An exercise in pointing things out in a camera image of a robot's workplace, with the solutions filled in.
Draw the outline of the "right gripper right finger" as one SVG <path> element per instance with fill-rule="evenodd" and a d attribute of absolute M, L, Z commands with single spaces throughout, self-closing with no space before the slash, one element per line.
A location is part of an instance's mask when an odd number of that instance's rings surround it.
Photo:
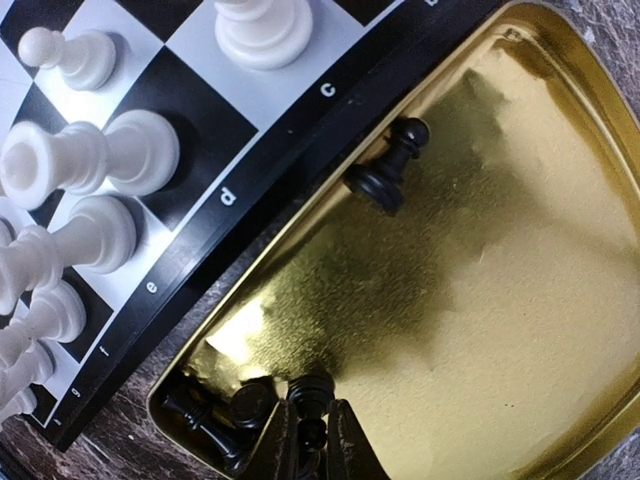
<path fill-rule="evenodd" d="M 388 480 L 354 410 L 344 399 L 329 405 L 326 478 Z"/>

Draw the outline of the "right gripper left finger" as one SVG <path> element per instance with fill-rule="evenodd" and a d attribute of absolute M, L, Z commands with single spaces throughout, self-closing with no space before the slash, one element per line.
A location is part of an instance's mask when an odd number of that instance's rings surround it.
<path fill-rule="evenodd" d="M 280 399 L 237 479 L 295 479 L 298 464 L 297 423 L 294 404 Z"/>

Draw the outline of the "gold metal tray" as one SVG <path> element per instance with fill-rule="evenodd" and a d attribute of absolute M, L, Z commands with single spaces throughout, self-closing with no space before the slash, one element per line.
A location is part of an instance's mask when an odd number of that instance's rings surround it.
<path fill-rule="evenodd" d="M 401 117 L 430 139 L 389 216 L 344 176 Z M 548 4 L 500 8 L 375 125 L 148 410 L 228 479 L 161 394 L 191 380 L 228 401 L 271 376 L 287 400 L 290 381 L 321 374 L 391 479 L 574 479 L 638 427 L 639 124 Z"/>

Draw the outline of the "black white chess board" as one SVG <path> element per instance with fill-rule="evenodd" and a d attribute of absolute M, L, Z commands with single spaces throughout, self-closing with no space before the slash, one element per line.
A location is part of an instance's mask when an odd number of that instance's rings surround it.
<path fill-rule="evenodd" d="M 83 331 L 30 423 L 66 450 L 271 214 L 496 1 L 5 1 L 1 317 L 65 284 Z"/>

